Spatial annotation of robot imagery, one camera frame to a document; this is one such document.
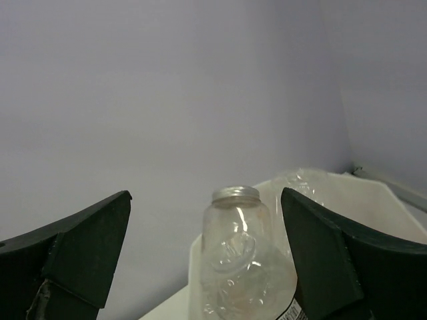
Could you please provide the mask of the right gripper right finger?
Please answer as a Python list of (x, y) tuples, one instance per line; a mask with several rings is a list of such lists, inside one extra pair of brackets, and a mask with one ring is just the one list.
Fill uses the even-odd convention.
[(297, 191), (281, 195), (308, 319), (425, 319), (426, 245), (376, 231)]

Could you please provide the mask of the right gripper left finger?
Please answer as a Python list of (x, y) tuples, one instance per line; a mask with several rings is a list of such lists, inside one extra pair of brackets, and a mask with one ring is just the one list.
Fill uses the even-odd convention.
[(120, 191), (1, 241), (2, 319), (96, 319), (105, 307), (131, 213)]

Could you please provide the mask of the clear jar silver lid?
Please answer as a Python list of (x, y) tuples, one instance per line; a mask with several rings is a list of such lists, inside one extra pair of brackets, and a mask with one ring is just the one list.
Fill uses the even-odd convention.
[(201, 310), (204, 319), (278, 319), (292, 300), (296, 275), (276, 245), (260, 192), (224, 187), (203, 213)]

